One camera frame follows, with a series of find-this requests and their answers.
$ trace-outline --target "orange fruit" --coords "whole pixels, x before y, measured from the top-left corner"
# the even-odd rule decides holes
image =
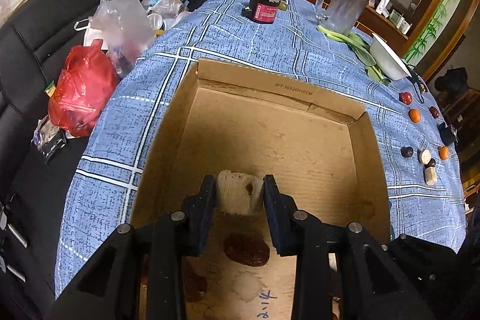
[[[409,117],[410,117],[410,120],[412,120],[412,122],[414,122],[415,124],[417,122],[420,122],[420,112],[417,110],[417,109],[412,109],[409,111]]]
[[[438,155],[440,156],[440,159],[447,160],[450,157],[450,151],[448,150],[448,147],[438,148]]]

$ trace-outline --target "red label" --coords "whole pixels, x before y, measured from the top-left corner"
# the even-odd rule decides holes
[[[253,18],[259,22],[273,22],[277,15],[277,10],[278,6],[267,6],[266,4],[258,3]]]

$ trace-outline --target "blue plaid tablecloth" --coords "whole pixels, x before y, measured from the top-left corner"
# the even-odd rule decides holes
[[[209,0],[160,36],[121,81],[90,137],[68,190],[55,270],[56,294],[120,223],[128,222],[154,134],[189,65],[200,57],[270,70],[320,85],[366,106],[382,156],[393,235],[406,233],[457,250],[465,237],[465,207],[458,156],[440,160],[439,120],[421,104],[406,79],[389,87],[372,81],[346,44],[316,30],[314,7],[289,0],[272,25],[241,16],[248,0]],[[422,121],[410,121],[398,94],[410,91]],[[405,159],[402,146],[428,148],[438,183],[427,186],[423,167]]]

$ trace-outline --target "person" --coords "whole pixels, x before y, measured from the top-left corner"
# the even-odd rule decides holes
[[[445,106],[454,103],[469,89],[467,85],[467,70],[465,67],[451,68],[445,75],[439,76],[434,83],[435,89],[440,92],[438,100]]]

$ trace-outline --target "wooden cork stopper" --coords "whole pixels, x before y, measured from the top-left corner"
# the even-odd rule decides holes
[[[429,150],[420,151],[418,154],[418,161],[422,164],[428,164],[431,159],[431,153]]]
[[[437,172],[435,171],[435,167],[427,167],[424,172],[425,175],[425,183],[428,186],[436,185],[437,183]]]

